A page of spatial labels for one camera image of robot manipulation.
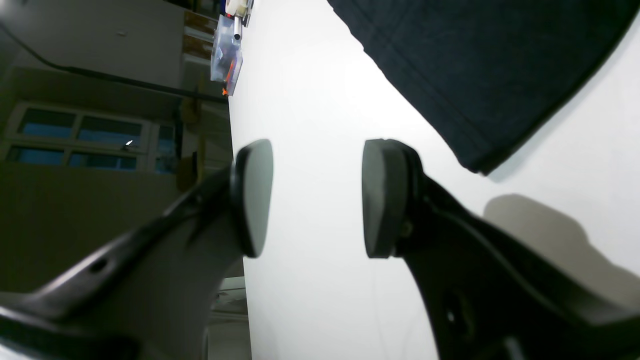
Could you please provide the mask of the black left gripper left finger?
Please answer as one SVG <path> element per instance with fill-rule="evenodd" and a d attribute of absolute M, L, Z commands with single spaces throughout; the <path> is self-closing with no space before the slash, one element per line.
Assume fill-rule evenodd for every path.
<path fill-rule="evenodd" d="M 202 360 L 228 270 L 263 252 L 274 151 L 240 149 L 162 216 L 1 307 L 3 360 Z"/>

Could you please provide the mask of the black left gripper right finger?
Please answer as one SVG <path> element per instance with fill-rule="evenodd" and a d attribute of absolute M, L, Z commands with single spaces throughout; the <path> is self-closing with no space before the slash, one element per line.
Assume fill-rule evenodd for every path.
<path fill-rule="evenodd" d="M 639 313 L 468 211 L 411 146 L 365 142 L 366 255 L 403 259 L 441 360 L 637 360 Z"/>

